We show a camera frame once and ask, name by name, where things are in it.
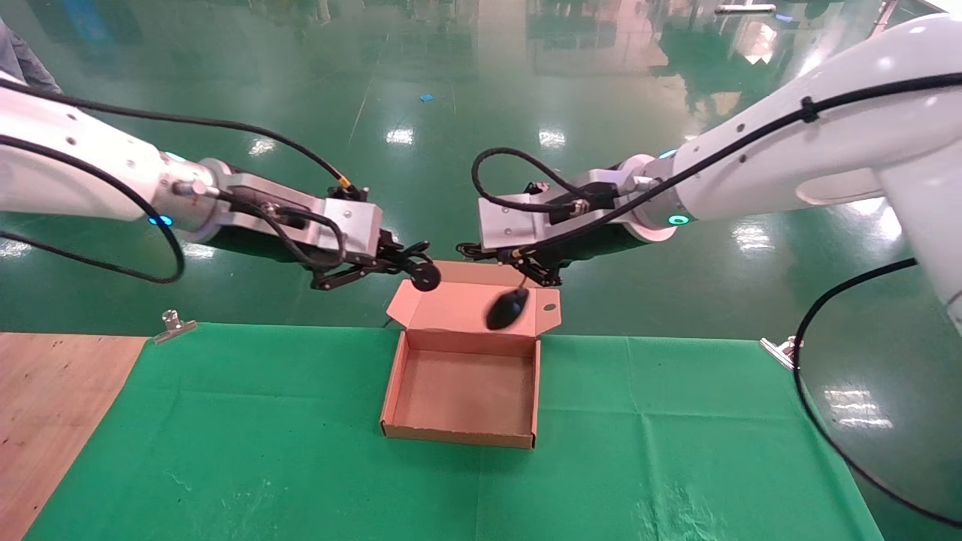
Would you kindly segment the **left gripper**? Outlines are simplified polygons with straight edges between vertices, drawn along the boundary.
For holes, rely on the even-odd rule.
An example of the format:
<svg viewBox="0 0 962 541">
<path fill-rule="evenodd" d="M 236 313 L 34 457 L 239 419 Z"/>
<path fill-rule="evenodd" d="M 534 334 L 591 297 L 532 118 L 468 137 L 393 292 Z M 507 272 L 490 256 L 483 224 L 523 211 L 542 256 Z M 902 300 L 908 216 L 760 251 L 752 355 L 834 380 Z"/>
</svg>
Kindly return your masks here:
<svg viewBox="0 0 962 541">
<path fill-rule="evenodd" d="M 406 274 L 422 290 L 422 261 L 433 263 L 430 242 L 380 240 L 378 206 L 319 198 L 254 174 L 224 174 L 221 188 L 234 196 L 221 205 L 223 249 L 301 264 L 313 270 L 310 288 L 316 291 L 337 290 L 371 274 Z M 380 257 L 374 258 L 378 240 Z M 348 268 L 327 273 L 342 264 Z"/>
</svg>

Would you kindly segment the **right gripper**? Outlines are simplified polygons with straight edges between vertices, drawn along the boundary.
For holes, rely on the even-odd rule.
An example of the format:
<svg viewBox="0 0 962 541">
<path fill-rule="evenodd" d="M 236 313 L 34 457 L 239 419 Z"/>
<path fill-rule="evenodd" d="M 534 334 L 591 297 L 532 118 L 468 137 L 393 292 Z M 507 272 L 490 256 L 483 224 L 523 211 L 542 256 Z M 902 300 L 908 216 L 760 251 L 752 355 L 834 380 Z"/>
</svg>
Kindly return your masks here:
<svg viewBox="0 0 962 541">
<path fill-rule="evenodd" d="M 496 249 L 527 246 L 566 234 L 604 218 L 636 195 L 636 177 L 627 171 L 588 171 L 575 177 L 573 184 L 592 195 L 600 195 L 602 202 L 591 203 L 588 212 L 574 218 L 567 213 L 562 218 L 553 218 L 551 213 L 510 209 L 479 198 L 481 244 L 458 243 L 457 253 L 467 261 L 497 261 Z M 514 268 L 539 287 L 555 288 L 563 284 L 560 264 L 543 263 L 536 254 L 522 254 L 514 261 Z"/>
</svg>

